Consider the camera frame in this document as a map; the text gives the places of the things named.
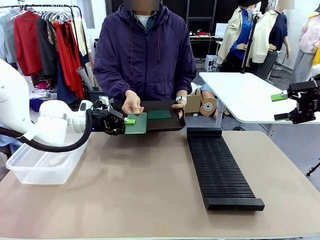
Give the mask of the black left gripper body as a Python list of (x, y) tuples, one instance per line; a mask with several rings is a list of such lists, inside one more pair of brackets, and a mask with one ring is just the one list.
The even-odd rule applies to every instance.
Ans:
[(124, 135), (126, 130), (125, 117), (113, 108), (110, 110), (93, 109), (91, 130), (111, 136)]

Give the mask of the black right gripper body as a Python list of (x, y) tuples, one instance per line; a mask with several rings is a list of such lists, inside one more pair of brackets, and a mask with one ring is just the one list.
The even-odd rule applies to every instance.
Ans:
[(287, 96), (296, 101), (296, 108), (288, 113), (293, 124), (302, 124), (316, 119), (320, 111), (320, 81), (310, 80), (293, 83), (287, 89)]

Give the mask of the person's right hand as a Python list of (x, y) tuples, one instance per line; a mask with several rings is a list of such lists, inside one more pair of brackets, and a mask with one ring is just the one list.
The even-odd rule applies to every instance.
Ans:
[(141, 100), (134, 91), (127, 90), (125, 92), (125, 97), (126, 99), (122, 105), (122, 111), (124, 114), (139, 115), (143, 113), (144, 107), (141, 106)]

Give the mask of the person's left hand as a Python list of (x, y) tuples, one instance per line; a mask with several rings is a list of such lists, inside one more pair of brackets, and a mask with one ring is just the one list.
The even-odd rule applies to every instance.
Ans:
[(186, 105), (187, 102), (185, 100), (178, 100), (172, 105), (172, 108), (177, 111), (179, 119), (182, 119), (185, 116)]

